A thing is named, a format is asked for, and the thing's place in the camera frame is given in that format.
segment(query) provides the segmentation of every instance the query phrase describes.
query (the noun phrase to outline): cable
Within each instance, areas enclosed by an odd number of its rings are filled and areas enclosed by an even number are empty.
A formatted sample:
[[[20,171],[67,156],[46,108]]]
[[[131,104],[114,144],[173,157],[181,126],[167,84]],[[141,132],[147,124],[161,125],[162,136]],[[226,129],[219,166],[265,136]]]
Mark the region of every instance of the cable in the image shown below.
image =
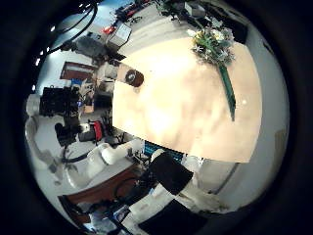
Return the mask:
[[[67,28],[67,29],[64,29],[60,32],[60,34],[63,34],[63,33],[66,33],[70,30],[72,30],[73,28],[75,28],[76,26],[78,26],[86,17],[89,16],[89,14],[92,12],[92,8],[90,8],[90,10],[87,12],[87,14],[85,14],[76,24],[74,24],[73,26]]]
[[[83,154],[83,155],[81,155],[81,156],[79,156],[79,157],[77,157],[77,158],[74,158],[74,159],[69,159],[69,158],[63,159],[62,162],[63,162],[64,164],[73,164],[73,163],[77,163],[77,162],[79,162],[79,161],[82,161],[82,160],[84,160],[84,159],[87,159],[87,157],[88,157],[88,153]]]
[[[97,16],[97,13],[98,13],[98,5],[97,5],[97,3],[96,3],[94,0],[92,0],[92,3],[91,3],[91,4],[92,4],[92,6],[93,6],[94,13],[93,13],[93,15],[92,15],[92,17],[91,17],[89,23],[88,23],[85,27],[83,27],[79,32],[77,32],[76,35],[74,35],[74,36],[73,36],[72,38],[70,38],[69,40],[65,41],[62,45],[60,45],[60,46],[58,46],[58,47],[56,47],[56,48],[51,49],[50,51],[48,51],[48,52],[46,53],[46,56],[47,56],[47,55],[50,55],[50,54],[52,54],[52,53],[54,53],[54,52],[56,52],[56,51],[58,51],[58,50],[60,50],[60,49],[62,49],[64,46],[66,46],[66,45],[69,44],[71,41],[73,41],[74,39],[76,39],[81,33],[83,33],[83,32],[90,26],[90,24],[95,20],[95,18],[96,18],[96,16]]]

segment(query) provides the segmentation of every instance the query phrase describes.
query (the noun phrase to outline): ceiling light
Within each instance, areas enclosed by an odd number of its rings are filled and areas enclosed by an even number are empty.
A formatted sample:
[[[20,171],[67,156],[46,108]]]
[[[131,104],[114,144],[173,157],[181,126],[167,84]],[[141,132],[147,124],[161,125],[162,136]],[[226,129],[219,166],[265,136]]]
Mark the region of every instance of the ceiling light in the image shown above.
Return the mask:
[[[39,65],[39,62],[40,62],[40,58],[37,58],[36,62],[35,62],[35,65],[38,66]]]

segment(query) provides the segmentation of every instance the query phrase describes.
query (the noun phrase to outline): table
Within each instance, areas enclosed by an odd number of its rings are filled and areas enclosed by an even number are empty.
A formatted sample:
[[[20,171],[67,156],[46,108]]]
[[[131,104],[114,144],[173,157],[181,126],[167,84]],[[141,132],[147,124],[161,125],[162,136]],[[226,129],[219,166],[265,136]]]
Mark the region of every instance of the table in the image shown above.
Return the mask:
[[[140,71],[134,88],[116,82],[112,125],[169,149],[199,158],[248,163],[262,116],[257,70],[247,47],[235,43],[228,72],[237,100],[235,121],[215,66],[200,64],[190,37],[161,42],[122,62]]]

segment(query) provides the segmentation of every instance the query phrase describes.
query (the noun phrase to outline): black camera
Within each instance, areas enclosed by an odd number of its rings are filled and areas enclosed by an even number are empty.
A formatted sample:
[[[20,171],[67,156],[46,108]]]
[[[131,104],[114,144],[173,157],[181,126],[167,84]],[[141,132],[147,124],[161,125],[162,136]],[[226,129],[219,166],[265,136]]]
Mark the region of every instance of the black camera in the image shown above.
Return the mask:
[[[55,130],[61,146],[68,146],[76,141],[76,134],[81,132],[78,119],[79,90],[76,87],[45,87],[40,98],[39,114],[44,117],[62,116],[65,125],[57,123]]]
[[[44,117],[78,117],[78,101],[77,87],[45,87],[40,98],[39,114]]]

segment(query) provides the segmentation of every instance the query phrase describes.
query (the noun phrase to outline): blue object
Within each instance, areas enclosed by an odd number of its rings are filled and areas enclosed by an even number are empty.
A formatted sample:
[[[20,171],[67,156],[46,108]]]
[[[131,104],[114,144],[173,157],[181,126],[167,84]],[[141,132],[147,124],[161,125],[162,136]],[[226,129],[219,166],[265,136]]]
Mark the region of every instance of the blue object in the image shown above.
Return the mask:
[[[159,146],[157,144],[151,143],[149,141],[145,141],[145,147],[144,147],[144,155],[150,157],[157,149],[163,149],[164,151],[166,151],[174,160],[176,160],[177,162],[181,162],[183,159],[184,154],[171,150],[171,149],[167,149],[164,148],[162,146]]]
[[[80,79],[75,79],[75,78],[72,78],[71,80],[70,80],[70,82],[71,82],[71,86],[72,85],[79,85],[79,86],[81,86],[81,84],[82,84],[82,80],[80,80]]]

